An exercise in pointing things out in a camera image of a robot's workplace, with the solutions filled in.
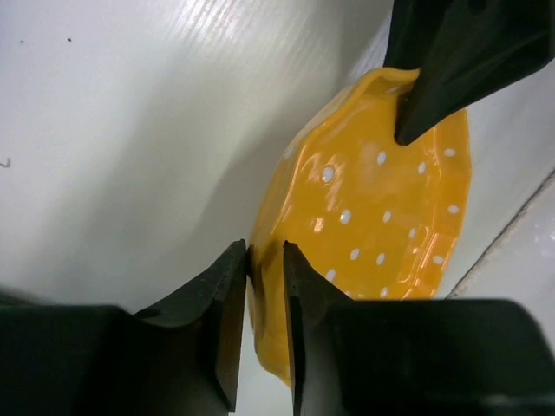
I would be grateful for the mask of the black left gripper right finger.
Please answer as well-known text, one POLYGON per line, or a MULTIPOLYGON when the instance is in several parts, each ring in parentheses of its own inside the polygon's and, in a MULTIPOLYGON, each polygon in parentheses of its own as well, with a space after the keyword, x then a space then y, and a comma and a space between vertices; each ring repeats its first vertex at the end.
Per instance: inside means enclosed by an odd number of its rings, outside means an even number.
POLYGON ((284 244, 296 415, 551 415, 554 358, 516 302, 353 300, 284 244))

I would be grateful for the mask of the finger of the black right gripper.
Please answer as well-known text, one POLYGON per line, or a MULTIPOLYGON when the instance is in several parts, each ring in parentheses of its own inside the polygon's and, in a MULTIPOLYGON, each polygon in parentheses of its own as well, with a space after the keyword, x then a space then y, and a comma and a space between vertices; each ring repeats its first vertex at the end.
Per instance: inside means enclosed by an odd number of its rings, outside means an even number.
POLYGON ((396 142, 410 145, 553 58, 550 0, 396 1, 384 64, 420 72, 398 108, 396 142))

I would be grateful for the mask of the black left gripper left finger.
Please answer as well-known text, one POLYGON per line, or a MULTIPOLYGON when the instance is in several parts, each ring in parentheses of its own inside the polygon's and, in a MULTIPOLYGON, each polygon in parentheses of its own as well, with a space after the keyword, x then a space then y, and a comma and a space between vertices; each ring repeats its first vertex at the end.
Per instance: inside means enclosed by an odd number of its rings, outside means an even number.
POLYGON ((3 304, 4 415, 227 415, 235 409, 246 284, 238 240, 136 312, 3 304))

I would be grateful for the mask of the yellow polka dot plate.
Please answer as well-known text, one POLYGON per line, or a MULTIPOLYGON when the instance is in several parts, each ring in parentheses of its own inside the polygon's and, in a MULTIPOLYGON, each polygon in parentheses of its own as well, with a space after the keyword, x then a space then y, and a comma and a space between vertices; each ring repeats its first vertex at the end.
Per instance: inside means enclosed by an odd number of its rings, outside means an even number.
POLYGON ((261 366, 290 379, 285 242, 355 299, 435 295, 460 236, 472 177, 465 110, 408 146, 395 116, 415 70, 373 69, 284 150, 251 232, 248 308, 261 366))

